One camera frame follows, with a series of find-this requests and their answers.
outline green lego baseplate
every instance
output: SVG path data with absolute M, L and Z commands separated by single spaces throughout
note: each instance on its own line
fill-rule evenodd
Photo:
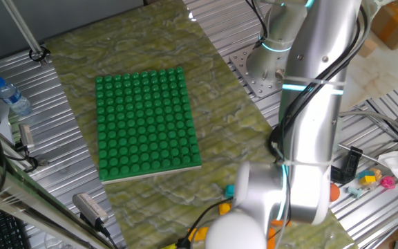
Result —
M 96 77 L 104 184 L 201 166 L 184 71 Z

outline bolt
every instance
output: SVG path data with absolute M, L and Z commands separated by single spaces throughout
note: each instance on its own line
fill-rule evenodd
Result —
M 285 71 L 283 69 L 278 69 L 275 73 L 275 76 L 279 80 L 285 79 Z
M 262 74 L 262 80 L 265 80 L 268 76 L 268 70 L 265 70 Z

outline black clamp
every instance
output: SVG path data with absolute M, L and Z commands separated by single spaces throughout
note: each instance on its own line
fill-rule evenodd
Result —
M 354 180 L 362 153 L 361 149 L 351 146 L 346 158 L 346 167 L 339 169 L 331 166 L 331 181 L 346 184 Z
M 42 55 L 41 57 L 38 57 L 37 59 L 33 59 L 32 54 L 33 54 L 33 50 L 30 49 L 30 52 L 28 53 L 28 56 L 31 58 L 32 61 L 34 62 L 40 62 L 41 60 L 43 60 L 47 55 L 50 54 L 50 51 L 47 48 L 44 48 L 43 46 L 41 46 L 42 49 Z

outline cardboard box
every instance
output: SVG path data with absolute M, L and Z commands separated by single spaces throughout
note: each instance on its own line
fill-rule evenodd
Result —
M 398 1 L 380 8 L 372 20 L 371 30 L 389 48 L 398 48 Z
M 367 38 L 363 43 L 363 46 L 359 50 L 359 55 L 366 58 L 368 57 L 379 45 L 372 41 L 370 38 Z

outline pink toy piece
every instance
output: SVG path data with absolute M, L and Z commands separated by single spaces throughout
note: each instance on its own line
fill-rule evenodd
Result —
M 387 189 L 395 188 L 395 179 L 392 176 L 385 176 L 381 179 L 380 184 Z

